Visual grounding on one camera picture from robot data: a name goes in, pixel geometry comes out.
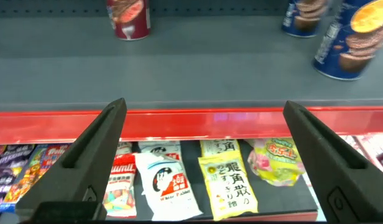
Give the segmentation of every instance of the blue canister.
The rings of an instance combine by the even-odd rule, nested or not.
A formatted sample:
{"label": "blue canister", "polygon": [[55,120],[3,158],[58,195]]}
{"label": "blue canister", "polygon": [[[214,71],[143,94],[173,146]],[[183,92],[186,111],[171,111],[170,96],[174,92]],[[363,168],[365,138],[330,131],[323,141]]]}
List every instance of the blue canister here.
{"label": "blue canister", "polygon": [[282,29],[295,37],[316,35],[330,0],[289,0]]}
{"label": "blue canister", "polygon": [[383,45],[383,0],[344,0],[313,66],[340,80],[355,80]]}

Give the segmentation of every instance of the cylindrical snack canister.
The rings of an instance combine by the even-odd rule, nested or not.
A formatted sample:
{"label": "cylindrical snack canister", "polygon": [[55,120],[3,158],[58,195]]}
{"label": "cylindrical snack canister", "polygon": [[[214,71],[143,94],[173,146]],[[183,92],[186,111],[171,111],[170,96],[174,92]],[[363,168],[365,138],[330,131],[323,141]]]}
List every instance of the cylindrical snack canister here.
{"label": "cylindrical snack canister", "polygon": [[289,0],[282,29],[295,37],[313,37],[330,0]]}
{"label": "cylindrical snack canister", "polygon": [[382,45],[383,0],[344,0],[313,66],[328,77],[355,80]]}
{"label": "cylindrical snack canister", "polygon": [[107,0],[107,10],[118,38],[137,40],[149,35],[149,0]]}

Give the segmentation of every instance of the red canister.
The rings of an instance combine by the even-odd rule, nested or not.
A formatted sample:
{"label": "red canister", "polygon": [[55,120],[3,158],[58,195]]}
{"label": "red canister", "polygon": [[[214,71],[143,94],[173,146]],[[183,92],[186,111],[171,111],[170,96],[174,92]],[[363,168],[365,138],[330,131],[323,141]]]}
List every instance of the red canister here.
{"label": "red canister", "polygon": [[149,35],[149,0],[108,0],[107,10],[118,38],[137,40]]}

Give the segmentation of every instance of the snack bag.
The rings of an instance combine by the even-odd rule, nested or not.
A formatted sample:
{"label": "snack bag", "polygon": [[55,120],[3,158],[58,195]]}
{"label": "snack bag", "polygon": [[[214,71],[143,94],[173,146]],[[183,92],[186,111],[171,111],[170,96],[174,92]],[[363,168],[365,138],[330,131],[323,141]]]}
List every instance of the snack bag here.
{"label": "snack bag", "polygon": [[153,221],[180,221],[202,214],[182,162],[144,152],[135,154]]}
{"label": "snack bag", "polygon": [[198,162],[210,196],[214,221],[244,212],[258,212],[258,201],[249,185],[240,152],[199,157]]}
{"label": "snack bag", "polygon": [[103,205],[107,216],[135,218],[134,177],[136,173],[135,156],[120,154],[114,158],[107,184]]}
{"label": "snack bag", "polygon": [[256,175],[274,186],[293,186],[305,172],[292,138],[247,139],[254,149],[248,163]]}
{"label": "snack bag", "polygon": [[240,151],[240,146],[236,139],[200,140],[200,146],[203,157],[228,151]]}
{"label": "snack bag", "polygon": [[70,144],[40,144],[30,157],[27,169],[20,175],[21,179],[9,189],[4,201],[0,204],[0,212],[14,213],[15,205],[25,193],[42,177],[56,162]]}
{"label": "snack bag", "polygon": [[121,155],[121,154],[127,154],[132,152],[132,143],[130,142],[119,142],[116,155]]}
{"label": "snack bag", "polygon": [[179,141],[141,141],[138,142],[141,152],[166,155],[182,161]]}

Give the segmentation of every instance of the yellow snack bag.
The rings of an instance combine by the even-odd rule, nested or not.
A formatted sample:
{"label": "yellow snack bag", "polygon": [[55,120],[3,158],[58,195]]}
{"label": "yellow snack bag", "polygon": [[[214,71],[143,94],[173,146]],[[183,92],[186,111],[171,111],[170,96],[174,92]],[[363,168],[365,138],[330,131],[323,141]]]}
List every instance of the yellow snack bag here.
{"label": "yellow snack bag", "polygon": [[305,173],[292,138],[246,139],[254,148],[248,157],[253,173],[274,186],[293,186]]}
{"label": "yellow snack bag", "polygon": [[239,151],[199,157],[205,186],[210,196],[214,221],[258,212],[258,201],[248,182]]}
{"label": "yellow snack bag", "polygon": [[200,140],[200,146],[203,157],[228,151],[240,151],[240,146],[236,139]]}

